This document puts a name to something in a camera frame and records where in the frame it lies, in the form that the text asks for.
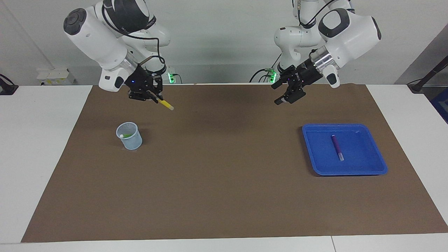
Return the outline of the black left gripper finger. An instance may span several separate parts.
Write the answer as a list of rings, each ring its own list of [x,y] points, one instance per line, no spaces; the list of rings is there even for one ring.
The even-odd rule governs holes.
[[[293,85],[295,82],[295,68],[287,68],[284,70],[279,70],[280,77],[279,79],[271,84],[272,89],[277,89],[283,84]]]
[[[283,96],[275,99],[274,103],[276,105],[281,105],[282,103],[293,104],[305,95],[306,93],[303,90],[303,86],[288,86]]]

